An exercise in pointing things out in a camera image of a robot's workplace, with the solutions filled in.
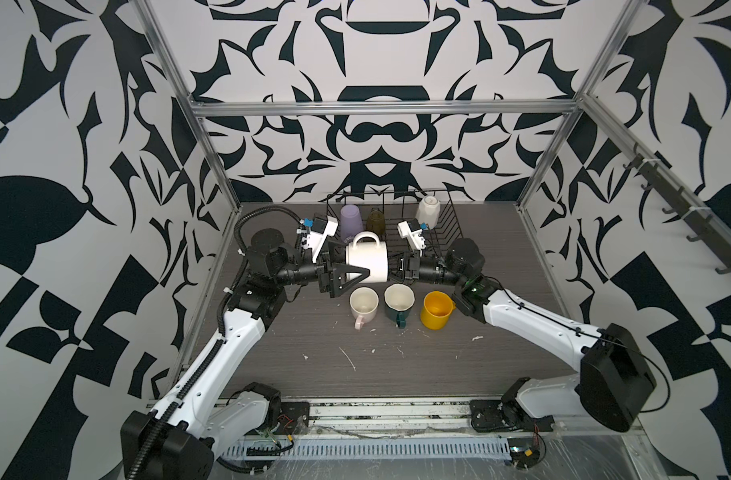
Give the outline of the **yellow mug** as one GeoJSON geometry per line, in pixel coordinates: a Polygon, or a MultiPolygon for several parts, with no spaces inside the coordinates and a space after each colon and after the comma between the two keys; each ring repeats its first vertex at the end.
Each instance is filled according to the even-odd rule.
{"type": "Polygon", "coordinates": [[[453,311],[455,311],[455,302],[447,294],[431,291],[423,299],[421,323],[429,330],[441,330],[449,322],[453,311]]]}

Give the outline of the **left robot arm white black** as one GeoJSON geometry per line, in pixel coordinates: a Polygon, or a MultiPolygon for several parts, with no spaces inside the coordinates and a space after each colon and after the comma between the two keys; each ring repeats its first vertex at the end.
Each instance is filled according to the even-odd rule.
{"type": "Polygon", "coordinates": [[[127,479],[206,479],[245,434],[273,430],[278,390],[253,382],[219,408],[216,402],[247,353],[287,304],[287,287],[315,282],[335,298],[369,278],[346,263],[332,216],[303,219],[269,205],[239,219],[234,237],[243,260],[217,310],[217,328],[151,412],[132,412],[121,428],[127,479]]]}

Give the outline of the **olive textured glass cup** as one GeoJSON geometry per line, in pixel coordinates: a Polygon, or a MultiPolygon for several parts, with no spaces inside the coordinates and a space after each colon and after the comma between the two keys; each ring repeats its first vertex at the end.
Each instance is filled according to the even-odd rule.
{"type": "Polygon", "coordinates": [[[385,214],[377,208],[373,207],[367,220],[365,220],[365,230],[377,234],[379,239],[385,237],[385,230],[387,230],[387,220],[385,220],[385,214]]]}

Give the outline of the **white mug red inside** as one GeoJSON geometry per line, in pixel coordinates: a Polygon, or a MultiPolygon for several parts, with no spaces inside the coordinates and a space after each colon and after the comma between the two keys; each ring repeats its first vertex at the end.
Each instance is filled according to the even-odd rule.
{"type": "Polygon", "coordinates": [[[347,245],[346,263],[351,266],[369,268],[371,275],[363,283],[385,283],[389,280],[387,244],[377,234],[369,231],[359,233],[347,245]]]}

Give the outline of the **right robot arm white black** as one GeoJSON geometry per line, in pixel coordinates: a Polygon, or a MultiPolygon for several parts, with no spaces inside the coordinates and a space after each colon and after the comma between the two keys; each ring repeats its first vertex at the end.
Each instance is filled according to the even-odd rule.
{"type": "Polygon", "coordinates": [[[389,276],[453,288],[457,311],[483,324],[507,330],[547,350],[573,374],[551,379],[521,379],[503,405],[523,419],[589,416],[603,427],[627,432],[657,387],[663,370],[641,352],[633,334],[615,323],[607,327],[560,316],[515,295],[483,273],[485,258],[477,244],[459,238],[443,258],[418,251],[389,255],[389,276]]]}

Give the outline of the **white faceted mug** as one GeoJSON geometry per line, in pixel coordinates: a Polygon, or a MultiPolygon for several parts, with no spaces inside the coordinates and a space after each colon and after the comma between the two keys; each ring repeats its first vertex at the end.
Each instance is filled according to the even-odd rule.
{"type": "Polygon", "coordinates": [[[415,219],[428,230],[435,229],[439,223],[441,208],[443,208],[443,204],[435,196],[425,196],[417,207],[415,219]]]}

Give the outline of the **lilac plastic cup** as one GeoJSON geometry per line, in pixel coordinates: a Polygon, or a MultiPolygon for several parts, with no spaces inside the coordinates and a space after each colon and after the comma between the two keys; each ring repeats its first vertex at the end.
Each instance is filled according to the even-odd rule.
{"type": "Polygon", "coordinates": [[[345,243],[351,242],[364,230],[360,209],[355,204],[343,205],[340,208],[339,220],[341,239],[345,243]]]}

